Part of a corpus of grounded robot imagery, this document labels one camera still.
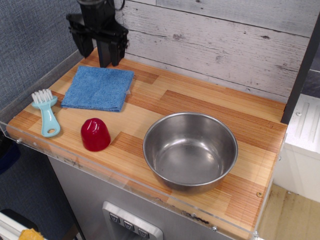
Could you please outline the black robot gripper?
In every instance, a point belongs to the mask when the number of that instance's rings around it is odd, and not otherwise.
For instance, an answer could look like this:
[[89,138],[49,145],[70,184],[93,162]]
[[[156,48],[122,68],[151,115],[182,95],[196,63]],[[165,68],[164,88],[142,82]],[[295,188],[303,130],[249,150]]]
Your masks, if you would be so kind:
[[129,31],[116,21],[116,12],[125,6],[117,8],[113,0],[79,0],[81,13],[69,13],[69,31],[80,52],[87,58],[93,51],[92,40],[109,44],[111,64],[117,66],[125,56],[128,47]]

